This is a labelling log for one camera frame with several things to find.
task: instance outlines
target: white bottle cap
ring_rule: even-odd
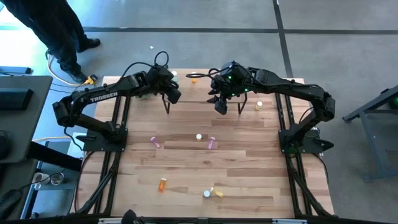
[[[210,191],[205,190],[204,193],[203,193],[203,195],[204,195],[205,197],[210,197]]]

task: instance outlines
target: black shoe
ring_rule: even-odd
[[[100,46],[101,41],[98,38],[93,38],[93,39],[87,39],[86,43],[81,46],[80,49],[76,50],[78,53],[82,53],[83,51],[90,49],[90,48],[95,48]]]
[[[82,72],[70,72],[70,71],[65,71],[65,72],[68,73],[68,75],[73,79],[73,81],[79,84],[83,84],[87,80],[87,77]]]

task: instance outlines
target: person's leg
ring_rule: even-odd
[[[86,49],[97,47],[100,45],[99,39],[89,39],[85,35],[85,31],[81,26],[80,20],[69,6],[66,0],[57,0],[60,7],[60,15],[65,23],[65,27],[68,30],[72,41],[75,43],[76,51],[78,53],[85,51]]]
[[[81,74],[74,44],[70,40],[63,22],[57,19],[57,11],[56,5],[48,3],[43,5],[39,12],[29,16],[25,11],[19,11],[18,7],[10,12],[33,30],[51,54],[58,59],[62,70],[67,72],[74,81],[84,82],[87,78]]]

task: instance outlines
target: black pants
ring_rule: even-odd
[[[47,46],[61,69],[80,72],[76,50],[86,44],[87,36],[66,0],[3,0],[7,9]]]

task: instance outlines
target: wooden tabletop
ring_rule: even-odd
[[[180,73],[200,70],[175,71],[183,80]],[[103,82],[110,84],[117,79],[104,77]],[[179,84],[181,89],[191,85],[184,81]],[[210,87],[204,88],[202,95],[206,96],[209,90]],[[147,217],[293,217],[285,158],[277,138],[275,94],[250,92],[248,98],[240,116],[235,106],[221,115],[214,105],[204,101],[177,103],[166,114],[160,97],[132,99],[127,122],[129,136],[119,166],[112,216],[132,209]],[[259,111],[254,109],[257,101],[263,103]],[[114,102],[99,102],[95,118],[110,121]],[[292,106],[298,121],[308,102],[292,98]],[[203,136],[201,142],[197,142],[197,134]],[[150,142],[153,136],[160,141],[160,149]],[[212,150],[206,148],[210,137],[216,138]],[[98,185],[103,157],[103,152],[96,152],[86,163],[78,189],[79,208]],[[302,157],[309,189],[333,213],[322,163],[311,154]],[[163,193],[158,192],[161,178],[167,179]],[[203,197],[203,192],[211,187],[223,192],[224,197]],[[304,212],[299,190],[298,195]]]

